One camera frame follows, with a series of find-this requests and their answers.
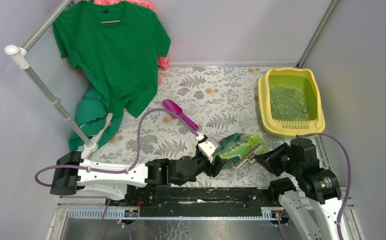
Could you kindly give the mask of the yellow green litter box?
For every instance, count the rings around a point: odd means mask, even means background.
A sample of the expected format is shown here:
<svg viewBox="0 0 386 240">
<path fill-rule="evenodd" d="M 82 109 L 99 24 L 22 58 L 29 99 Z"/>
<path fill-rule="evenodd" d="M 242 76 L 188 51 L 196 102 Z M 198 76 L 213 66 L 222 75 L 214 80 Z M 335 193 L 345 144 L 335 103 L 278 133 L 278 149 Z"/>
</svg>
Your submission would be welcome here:
<svg viewBox="0 0 386 240">
<path fill-rule="evenodd" d="M 291 139 L 324 131 L 321 95 L 310 69 L 271 68 L 258 79 L 257 89 L 268 134 Z"/>
</svg>

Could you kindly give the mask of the magenta plastic scoop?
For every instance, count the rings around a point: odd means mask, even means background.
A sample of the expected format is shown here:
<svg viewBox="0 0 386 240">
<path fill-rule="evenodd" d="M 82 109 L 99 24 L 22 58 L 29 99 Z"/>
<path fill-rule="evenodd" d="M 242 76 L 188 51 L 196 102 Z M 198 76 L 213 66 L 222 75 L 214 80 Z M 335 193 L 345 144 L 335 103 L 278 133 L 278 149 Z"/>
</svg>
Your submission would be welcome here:
<svg viewBox="0 0 386 240">
<path fill-rule="evenodd" d="M 179 116 L 193 131 L 199 130 L 199 126 L 184 114 L 183 109 L 177 103 L 171 99 L 164 99 L 162 104 L 167 110 Z"/>
</svg>

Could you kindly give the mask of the small brown stick object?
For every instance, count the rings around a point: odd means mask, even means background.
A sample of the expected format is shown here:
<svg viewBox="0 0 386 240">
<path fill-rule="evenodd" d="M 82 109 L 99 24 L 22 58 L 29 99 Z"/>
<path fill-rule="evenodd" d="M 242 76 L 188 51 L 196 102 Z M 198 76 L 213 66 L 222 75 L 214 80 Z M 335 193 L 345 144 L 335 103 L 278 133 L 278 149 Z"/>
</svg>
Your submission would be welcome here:
<svg viewBox="0 0 386 240">
<path fill-rule="evenodd" d="M 234 156 L 233 168 L 240 171 L 245 166 L 255 163 L 255 156 L 268 152 L 269 149 L 263 143 L 252 145 L 245 153 Z"/>
</svg>

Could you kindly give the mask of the green cat litter bag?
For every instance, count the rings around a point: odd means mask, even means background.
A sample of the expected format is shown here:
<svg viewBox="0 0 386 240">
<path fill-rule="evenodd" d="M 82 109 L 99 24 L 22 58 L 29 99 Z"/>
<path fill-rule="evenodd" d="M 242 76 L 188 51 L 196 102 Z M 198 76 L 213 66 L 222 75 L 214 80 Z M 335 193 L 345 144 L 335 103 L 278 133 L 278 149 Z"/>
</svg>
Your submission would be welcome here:
<svg viewBox="0 0 386 240">
<path fill-rule="evenodd" d="M 226 138 L 223 138 L 219 142 L 219 144 L 220 144 L 220 148 L 213 156 L 215 157 L 218 155 L 222 159 L 226 160 L 226 163 L 222 168 L 223 170 L 233 168 L 233 164 L 235 163 L 234 156 L 239 154 L 244 154 L 246 150 L 249 150 L 253 145 L 256 145 L 256 144 L 266 145 L 262 140 L 261 136 L 257 133 L 254 133 L 254 134 L 234 133 Z"/>
</svg>

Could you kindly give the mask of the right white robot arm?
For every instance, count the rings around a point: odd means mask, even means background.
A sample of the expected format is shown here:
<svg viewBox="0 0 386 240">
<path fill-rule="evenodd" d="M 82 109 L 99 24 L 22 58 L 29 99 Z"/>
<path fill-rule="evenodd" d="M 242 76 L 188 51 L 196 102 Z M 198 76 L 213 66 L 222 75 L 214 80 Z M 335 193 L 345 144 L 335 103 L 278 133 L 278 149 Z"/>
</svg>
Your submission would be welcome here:
<svg viewBox="0 0 386 240">
<path fill-rule="evenodd" d="M 279 177 L 270 182 L 268 201 L 282 206 L 304 240 L 347 240 L 342 219 L 347 200 L 342 199 L 336 175 L 320 166 L 316 146 L 308 138 L 297 137 L 290 143 L 254 157 L 256 163 Z"/>
</svg>

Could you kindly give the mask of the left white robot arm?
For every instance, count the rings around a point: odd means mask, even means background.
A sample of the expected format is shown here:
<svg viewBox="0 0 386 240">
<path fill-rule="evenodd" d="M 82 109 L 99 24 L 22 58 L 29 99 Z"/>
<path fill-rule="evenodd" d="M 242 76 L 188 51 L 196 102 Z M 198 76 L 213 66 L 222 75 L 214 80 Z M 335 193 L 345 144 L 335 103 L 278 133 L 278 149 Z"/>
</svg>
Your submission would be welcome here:
<svg viewBox="0 0 386 240">
<path fill-rule="evenodd" d="M 136 200 L 136 192 L 129 186 L 182 186 L 195 182 L 202 173 L 209 177 L 217 176 L 223 165 L 218 155 L 209 160 L 200 149 L 196 150 L 195 156 L 154 159 L 133 169 L 126 164 L 83 159 L 81 152 L 72 151 L 56 161 L 49 192 L 56 196 L 72 196 L 77 191 L 85 191 L 129 206 Z"/>
</svg>

